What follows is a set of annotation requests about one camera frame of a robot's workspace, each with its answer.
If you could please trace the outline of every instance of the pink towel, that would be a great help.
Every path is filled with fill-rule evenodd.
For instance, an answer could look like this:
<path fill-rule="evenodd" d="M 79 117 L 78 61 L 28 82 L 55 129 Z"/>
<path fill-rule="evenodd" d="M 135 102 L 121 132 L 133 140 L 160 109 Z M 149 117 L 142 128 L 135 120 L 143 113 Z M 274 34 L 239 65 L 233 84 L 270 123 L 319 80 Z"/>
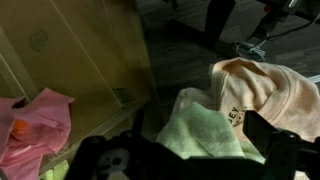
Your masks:
<path fill-rule="evenodd" d="M 38 179 L 42 156 L 58 152 L 68 138 L 71 130 L 68 105 L 72 101 L 73 98 L 45 89 L 26 107 L 0 113 L 0 117 L 10 117 L 10 130 L 15 119 L 28 124 L 22 135 L 8 138 L 7 150 L 2 154 L 0 168 L 9 179 Z"/>

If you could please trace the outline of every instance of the cabinet door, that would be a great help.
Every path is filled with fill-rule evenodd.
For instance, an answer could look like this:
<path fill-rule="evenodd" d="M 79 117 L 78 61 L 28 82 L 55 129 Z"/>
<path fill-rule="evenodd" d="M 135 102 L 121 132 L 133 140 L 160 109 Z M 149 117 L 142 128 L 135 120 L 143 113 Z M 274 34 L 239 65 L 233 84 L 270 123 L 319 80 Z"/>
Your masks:
<path fill-rule="evenodd" d="M 45 87 L 75 98 L 69 144 L 122 108 L 92 61 L 96 54 L 85 50 L 51 1 L 3 0 L 0 26 L 8 44 L 0 52 L 29 100 Z"/>
<path fill-rule="evenodd" d="M 134 0 L 54 0 L 68 24 L 112 88 L 126 88 L 146 106 L 144 132 L 159 131 L 163 122 Z"/>

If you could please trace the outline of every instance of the dark floor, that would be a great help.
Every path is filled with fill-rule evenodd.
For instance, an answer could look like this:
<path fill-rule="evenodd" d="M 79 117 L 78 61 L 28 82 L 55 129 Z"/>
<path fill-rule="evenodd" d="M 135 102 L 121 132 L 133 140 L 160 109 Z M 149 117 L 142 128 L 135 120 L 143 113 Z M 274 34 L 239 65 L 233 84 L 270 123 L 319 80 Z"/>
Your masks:
<path fill-rule="evenodd" d="M 137 2 L 164 118 L 167 119 L 177 92 L 186 87 L 209 87 L 208 65 L 226 59 L 226 55 L 166 32 L 170 19 L 203 30 L 209 0 L 178 0 L 177 11 L 162 0 Z M 238 0 L 220 39 L 227 43 L 245 40 L 264 16 L 263 7 L 254 0 Z M 285 24 L 277 26 L 274 34 L 305 23 L 307 21 L 299 17 L 290 17 Z M 305 76 L 320 74 L 320 25 L 267 42 L 262 49 L 267 52 L 268 63 L 288 66 Z"/>

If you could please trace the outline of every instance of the laundry pile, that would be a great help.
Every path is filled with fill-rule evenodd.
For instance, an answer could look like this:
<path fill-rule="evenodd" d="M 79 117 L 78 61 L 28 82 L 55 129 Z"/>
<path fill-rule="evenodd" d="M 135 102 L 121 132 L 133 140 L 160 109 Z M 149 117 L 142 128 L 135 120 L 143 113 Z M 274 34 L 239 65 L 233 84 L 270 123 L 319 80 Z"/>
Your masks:
<path fill-rule="evenodd" d="M 0 98 L 0 169 L 10 180 L 38 179 L 42 156 L 57 153 L 71 130 L 73 98 L 49 89 L 25 107 Z"/>
<path fill-rule="evenodd" d="M 180 157 L 264 158 L 242 132 L 245 111 L 313 142 L 320 136 L 317 87 L 290 68 L 240 58 L 210 66 L 211 87 L 179 92 L 157 142 Z"/>

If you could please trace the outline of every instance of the green towel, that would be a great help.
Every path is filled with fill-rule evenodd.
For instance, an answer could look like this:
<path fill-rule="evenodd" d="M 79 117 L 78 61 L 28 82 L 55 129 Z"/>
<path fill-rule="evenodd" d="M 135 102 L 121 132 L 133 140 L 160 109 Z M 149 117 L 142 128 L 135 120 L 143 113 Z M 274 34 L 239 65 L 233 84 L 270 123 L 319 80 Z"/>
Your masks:
<path fill-rule="evenodd" d="M 157 142 L 183 159 L 192 156 L 264 158 L 249 142 L 239 142 L 227 118 L 198 103 L 183 109 L 162 129 Z"/>
<path fill-rule="evenodd" d="M 63 180 L 68 170 L 69 170 L 68 161 L 63 161 L 53 169 L 50 169 L 46 173 L 42 174 L 40 176 L 40 180 Z"/>

